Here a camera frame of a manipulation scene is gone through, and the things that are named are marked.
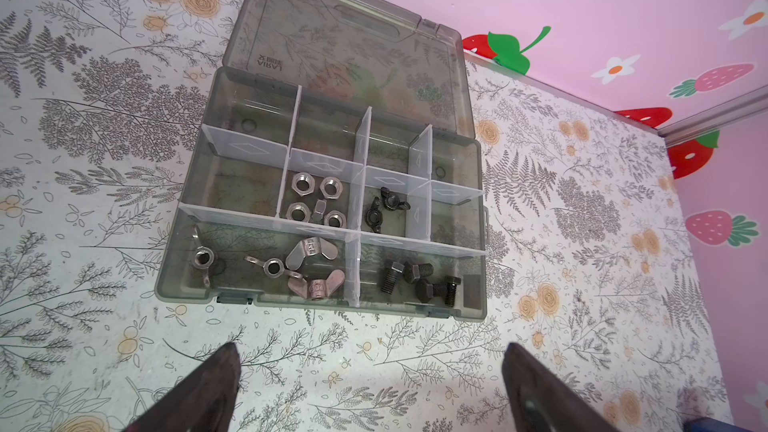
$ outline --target plastic divider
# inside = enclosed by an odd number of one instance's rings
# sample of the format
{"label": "plastic divider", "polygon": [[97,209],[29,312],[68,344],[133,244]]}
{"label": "plastic divider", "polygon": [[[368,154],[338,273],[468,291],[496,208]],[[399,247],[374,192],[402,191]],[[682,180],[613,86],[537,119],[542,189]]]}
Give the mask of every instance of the plastic divider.
{"label": "plastic divider", "polygon": [[[371,135],[371,114],[369,107],[360,121],[355,138],[355,162],[361,163],[363,168],[350,181],[350,205],[346,216],[346,226],[351,230],[360,230],[362,222],[362,198],[366,190],[366,169],[368,162],[368,144]],[[358,277],[358,289],[360,289],[360,277]]]}
{"label": "plastic divider", "polygon": [[359,234],[360,242],[363,244],[400,248],[403,250],[443,255],[446,257],[481,257],[486,255],[484,250],[441,244],[439,242],[428,242],[415,238],[393,237],[391,235],[379,235],[365,231],[361,231]]}
{"label": "plastic divider", "polygon": [[288,169],[296,172],[307,172],[320,177],[333,176],[342,182],[352,183],[353,179],[363,170],[363,164],[350,162],[343,158],[324,156],[308,150],[291,149]]}
{"label": "plastic divider", "polygon": [[356,234],[346,241],[344,256],[344,299],[353,307],[360,306],[360,235]]}
{"label": "plastic divider", "polygon": [[285,165],[288,147],[283,144],[206,124],[201,128],[220,156],[277,168]]}
{"label": "plastic divider", "polygon": [[[302,87],[296,91],[296,100],[293,103],[293,118],[290,123],[290,133],[288,134],[288,150],[293,147],[293,135],[296,133],[296,119],[299,117],[299,105],[301,104],[301,90]],[[283,210],[283,196],[286,193],[286,175],[288,174],[288,161],[290,160],[290,154],[286,154],[286,158],[283,161],[283,178],[280,180],[280,195],[277,197],[277,210],[275,210],[275,217],[280,216],[280,211]]]}
{"label": "plastic divider", "polygon": [[409,195],[427,182],[428,180],[422,177],[410,176],[374,166],[366,167],[367,187],[387,187],[392,192]]}
{"label": "plastic divider", "polygon": [[274,230],[276,232],[287,232],[290,234],[300,234],[313,237],[336,238],[343,241],[349,241],[357,237],[360,232],[351,231],[347,228],[329,227],[320,224],[310,224],[307,222],[298,222],[287,218],[257,216],[245,212],[232,210],[223,210],[221,208],[194,206],[179,202],[179,208],[189,216],[196,217],[203,222],[213,222],[216,224],[225,224],[226,226],[241,226],[251,228],[261,228],[264,230]]}
{"label": "plastic divider", "polygon": [[408,174],[432,177],[432,125],[428,125],[408,149]]}
{"label": "plastic divider", "polygon": [[429,182],[408,194],[406,237],[429,240],[432,234],[432,193]]}
{"label": "plastic divider", "polygon": [[471,188],[432,180],[432,200],[445,202],[446,204],[458,204],[467,199],[482,196],[483,191],[479,188]]}

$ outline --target metal edge trim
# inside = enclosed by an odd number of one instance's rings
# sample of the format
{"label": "metal edge trim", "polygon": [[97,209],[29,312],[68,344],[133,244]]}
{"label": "metal edge trim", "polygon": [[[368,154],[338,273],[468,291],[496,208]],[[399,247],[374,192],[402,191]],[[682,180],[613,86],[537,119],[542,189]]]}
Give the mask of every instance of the metal edge trim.
{"label": "metal edge trim", "polygon": [[532,87],[536,87],[537,89],[543,90],[545,92],[549,92],[555,97],[570,100],[571,102],[575,102],[580,106],[587,107],[588,109],[592,109],[596,112],[600,112],[606,117],[609,117],[614,120],[619,120],[620,122],[623,122],[629,126],[635,127],[639,130],[642,130],[643,132],[648,132],[655,136],[659,135],[659,130],[654,129],[653,127],[648,127],[645,124],[641,124],[636,120],[632,120],[632,119],[628,119],[627,117],[620,116],[616,112],[612,112],[608,109],[604,109],[603,107],[593,104],[590,101],[580,99],[579,97],[573,96],[568,92],[552,87],[549,84],[546,84],[544,82],[539,82],[536,79],[532,79],[531,77],[524,76],[523,74],[514,72],[513,70],[507,69],[506,67],[502,67],[496,62],[494,62],[493,60],[486,59],[485,57],[479,56],[476,53],[472,53],[467,50],[464,50],[464,59],[466,62],[475,63],[481,67],[485,67],[487,69],[493,70],[494,72],[497,72],[506,77],[509,77],[510,79],[518,80],[520,82],[523,82],[524,84],[530,85]]}
{"label": "metal edge trim", "polygon": [[764,112],[768,112],[768,86],[662,127],[659,135],[672,147]]}

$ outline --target red strawberry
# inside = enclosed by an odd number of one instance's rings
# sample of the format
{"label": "red strawberry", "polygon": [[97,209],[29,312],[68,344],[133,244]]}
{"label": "red strawberry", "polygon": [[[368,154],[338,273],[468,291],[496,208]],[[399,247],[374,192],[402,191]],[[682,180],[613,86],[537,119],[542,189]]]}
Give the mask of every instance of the red strawberry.
{"label": "red strawberry", "polygon": [[650,109],[619,110],[616,112],[624,117],[637,120],[648,127],[658,127],[672,117],[672,111],[667,107],[651,107]]}
{"label": "red strawberry", "polygon": [[694,237],[707,245],[720,245],[725,241],[732,247],[752,243],[750,237],[760,233],[755,230],[756,222],[746,220],[744,216],[730,217],[728,212],[710,210],[690,216],[685,221],[685,227]]}
{"label": "red strawberry", "polygon": [[467,37],[462,41],[462,45],[466,50],[483,56],[486,59],[493,59],[498,55],[488,44],[488,34]]}
{"label": "red strawberry", "polygon": [[755,66],[752,63],[739,63],[732,66],[717,67],[701,74],[696,80],[688,79],[684,81],[672,89],[672,92],[670,92],[669,95],[672,96],[673,99],[679,99],[681,97],[690,97],[696,92],[709,92],[710,90],[715,90],[727,83],[731,83],[739,77],[744,77],[754,69]]}
{"label": "red strawberry", "polygon": [[719,138],[720,131],[715,130],[705,136],[691,139],[667,149],[667,155],[670,157],[670,164],[672,165],[672,175],[675,178],[686,177],[704,167],[712,158]]}

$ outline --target pink strawberry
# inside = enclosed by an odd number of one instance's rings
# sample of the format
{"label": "pink strawberry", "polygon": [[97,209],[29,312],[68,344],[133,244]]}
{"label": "pink strawberry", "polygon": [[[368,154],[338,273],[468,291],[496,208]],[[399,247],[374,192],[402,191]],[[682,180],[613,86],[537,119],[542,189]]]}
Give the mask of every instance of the pink strawberry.
{"label": "pink strawberry", "polygon": [[739,63],[732,66],[717,67],[701,74],[698,79],[688,79],[672,89],[670,96],[673,99],[690,97],[696,92],[709,92],[727,83],[731,83],[752,72],[755,69],[753,63]]}
{"label": "pink strawberry", "polygon": [[710,210],[695,214],[685,220],[685,227],[694,237],[707,245],[720,245],[725,241],[733,247],[752,242],[751,237],[760,233],[755,230],[756,222],[749,222],[744,216],[730,217],[723,210]]}

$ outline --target transparent box lid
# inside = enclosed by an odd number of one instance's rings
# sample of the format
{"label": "transparent box lid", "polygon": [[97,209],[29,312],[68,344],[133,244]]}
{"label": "transparent box lid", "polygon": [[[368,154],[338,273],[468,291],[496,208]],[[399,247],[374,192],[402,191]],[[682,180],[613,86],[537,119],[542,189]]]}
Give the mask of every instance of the transparent box lid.
{"label": "transparent box lid", "polygon": [[384,0],[245,0],[224,64],[475,137],[461,36]]}

